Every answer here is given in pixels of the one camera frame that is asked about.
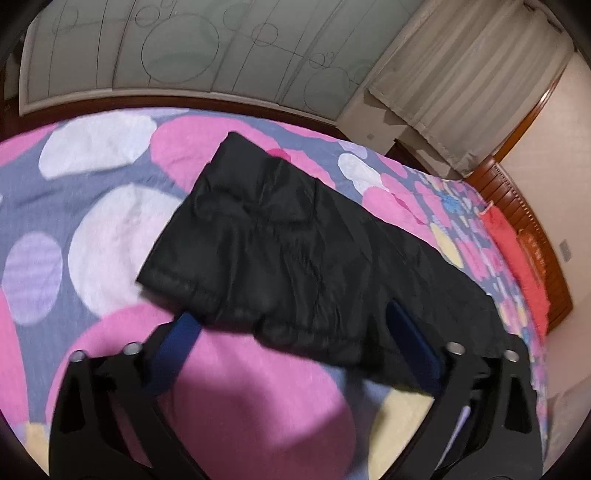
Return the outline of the orange embroidered cushion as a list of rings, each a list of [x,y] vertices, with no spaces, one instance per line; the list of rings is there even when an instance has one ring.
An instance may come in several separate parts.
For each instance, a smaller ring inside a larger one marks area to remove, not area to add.
[[[533,271],[536,282],[544,287],[547,277],[547,262],[542,247],[535,235],[526,229],[518,232],[517,239]]]

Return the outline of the wooden wall trim post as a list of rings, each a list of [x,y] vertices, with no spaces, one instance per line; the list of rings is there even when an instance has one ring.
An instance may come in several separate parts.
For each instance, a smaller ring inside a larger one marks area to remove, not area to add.
[[[501,163],[509,154],[509,152],[517,145],[522,139],[528,129],[532,126],[536,118],[541,114],[542,110],[550,100],[552,94],[556,90],[565,69],[553,80],[546,92],[541,96],[536,105],[532,110],[523,118],[523,120],[517,125],[512,133],[506,138],[502,145],[492,155],[497,163]]]

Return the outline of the wooden nightstand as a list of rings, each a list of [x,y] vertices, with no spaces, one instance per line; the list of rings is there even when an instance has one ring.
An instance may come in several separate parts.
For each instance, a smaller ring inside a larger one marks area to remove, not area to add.
[[[429,145],[416,148],[400,139],[394,140],[393,146],[386,153],[386,157],[399,163],[441,178],[448,178],[453,172],[443,157]]]

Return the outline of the black puffer jacket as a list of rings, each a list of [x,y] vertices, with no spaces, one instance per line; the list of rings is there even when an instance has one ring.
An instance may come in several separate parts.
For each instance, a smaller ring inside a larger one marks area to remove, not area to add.
[[[431,245],[231,132],[137,280],[217,329],[434,393],[451,342],[498,358],[489,295]]]

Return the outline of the colourful polka dot bedspread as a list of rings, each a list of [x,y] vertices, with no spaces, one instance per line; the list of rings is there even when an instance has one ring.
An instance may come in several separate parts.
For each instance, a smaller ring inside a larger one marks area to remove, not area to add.
[[[547,414],[544,347],[486,201],[363,146],[290,124],[187,109],[118,110],[51,124],[1,146],[1,410],[48,463],[69,355],[102,356],[171,319],[136,277],[229,132],[286,159],[436,248],[495,301],[530,351]],[[213,479],[377,479],[432,401],[207,331],[160,405]]]

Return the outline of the red pillow blanket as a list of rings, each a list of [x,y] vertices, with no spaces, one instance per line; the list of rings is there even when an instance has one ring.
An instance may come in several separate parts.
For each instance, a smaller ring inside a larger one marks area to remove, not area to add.
[[[519,285],[532,315],[538,337],[544,341],[549,326],[550,301],[545,286],[542,287],[536,282],[533,271],[518,242],[518,233],[493,202],[490,202],[480,213],[480,218]]]

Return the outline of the wooden headboard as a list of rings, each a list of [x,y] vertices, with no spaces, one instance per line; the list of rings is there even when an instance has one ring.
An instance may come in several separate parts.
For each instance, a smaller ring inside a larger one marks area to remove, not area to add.
[[[550,308],[548,331],[558,327],[572,312],[573,301],[558,257],[533,209],[508,173],[493,158],[485,160],[468,178],[485,201],[492,201],[504,214],[517,233],[527,231],[536,242],[538,266]]]

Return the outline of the wall power outlet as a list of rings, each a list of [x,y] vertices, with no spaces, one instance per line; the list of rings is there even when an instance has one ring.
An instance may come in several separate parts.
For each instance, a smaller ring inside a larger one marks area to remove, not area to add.
[[[572,252],[571,252],[568,242],[566,240],[563,240],[559,244],[559,249],[560,249],[560,252],[561,252],[564,262],[565,263],[569,262],[572,259]]]

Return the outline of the frosted glass wardrobe door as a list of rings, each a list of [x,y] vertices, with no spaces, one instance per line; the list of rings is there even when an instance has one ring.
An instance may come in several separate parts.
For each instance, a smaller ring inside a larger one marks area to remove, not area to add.
[[[335,120],[416,1],[54,1],[30,25],[23,111],[112,94],[232,96]]]

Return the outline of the left beige curtain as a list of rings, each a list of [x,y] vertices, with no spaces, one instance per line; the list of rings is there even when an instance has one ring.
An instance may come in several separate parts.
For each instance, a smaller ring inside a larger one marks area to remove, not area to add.
[[[442,1],[369,91],[468,175],[516,129],[573,53],[570,36],[521,1]]]

